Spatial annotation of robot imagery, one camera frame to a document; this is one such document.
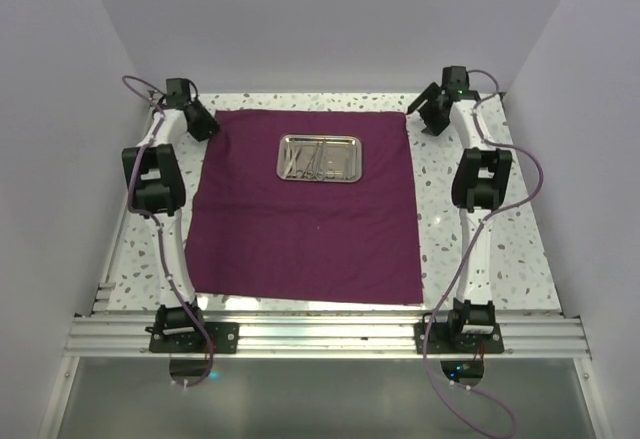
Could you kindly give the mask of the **purple surgical wrap cloth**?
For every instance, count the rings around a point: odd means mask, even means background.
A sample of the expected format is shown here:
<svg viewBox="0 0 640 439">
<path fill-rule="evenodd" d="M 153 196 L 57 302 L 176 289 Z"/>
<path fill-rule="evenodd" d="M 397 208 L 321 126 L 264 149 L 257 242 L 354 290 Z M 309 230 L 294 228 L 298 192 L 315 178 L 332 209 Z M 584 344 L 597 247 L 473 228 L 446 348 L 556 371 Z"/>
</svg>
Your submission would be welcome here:
<svg viewBox="0 0 640 439">
<path fill-rule="evenodd" d="M 260 298 L 418 304 L 423 298 L 416 191 L 400 112 L 240 110 L 216 115 L 186 240 L 198 292 Z M 288 134 L 349 135 L 363 173 L 348 184 L 285 181 Z"/>
</svg>

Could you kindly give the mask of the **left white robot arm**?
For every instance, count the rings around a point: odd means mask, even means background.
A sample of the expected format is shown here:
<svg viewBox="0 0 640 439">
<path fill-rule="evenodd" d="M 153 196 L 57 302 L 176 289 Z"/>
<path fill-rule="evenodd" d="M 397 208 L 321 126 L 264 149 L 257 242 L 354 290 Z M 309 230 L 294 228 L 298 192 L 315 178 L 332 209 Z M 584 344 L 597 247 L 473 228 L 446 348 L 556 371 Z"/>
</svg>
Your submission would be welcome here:
<svg viewBox="0 0 640 439">
<path fill-rule="evenodd" d="M 154 88 L 148 100 L 151 124 L 141 141 L 121 153 L 127 186 L 127 208 L 141 216 L 151 232 L 159 261 L 161 301 L 149 333 L 158 340 L 173 338 L 185 351 L 201 349 L 208 338 L 195 288 L 189 277 L 182 239 L 182 209 L 186 186 L 176 147 L 189 135 L 203 142 L 220 126 L 202 104 L 196 84 L 169 78 L 166 90 Z"/>
</svg>

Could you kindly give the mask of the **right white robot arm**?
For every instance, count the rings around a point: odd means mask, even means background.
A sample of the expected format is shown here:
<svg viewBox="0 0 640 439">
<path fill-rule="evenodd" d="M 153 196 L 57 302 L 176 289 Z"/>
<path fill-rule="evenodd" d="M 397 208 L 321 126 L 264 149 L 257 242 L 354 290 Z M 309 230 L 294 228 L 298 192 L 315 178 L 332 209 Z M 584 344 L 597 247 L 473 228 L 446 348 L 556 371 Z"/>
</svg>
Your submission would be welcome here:
<svg viewBox="0 0 640 439">
<path fill-rule="evenodd" d="M 451 348 L 468 351 L 496 329 L 495 306 L 489 280 L 492 226 L 490 215 L 504 204 L 512 153 L 498 146 L 480 112 L 482 98 L 470 86 L 464 66 L 443 69 L 440 83 L 432 83 L 410 104 L 425 132 L 437 136 L 453 126 L 462 153 L 451 185 L 451 201 L 458 209 L 462 256 L 448 287 L 452 297 L 445 338 Z"/>
</svg>

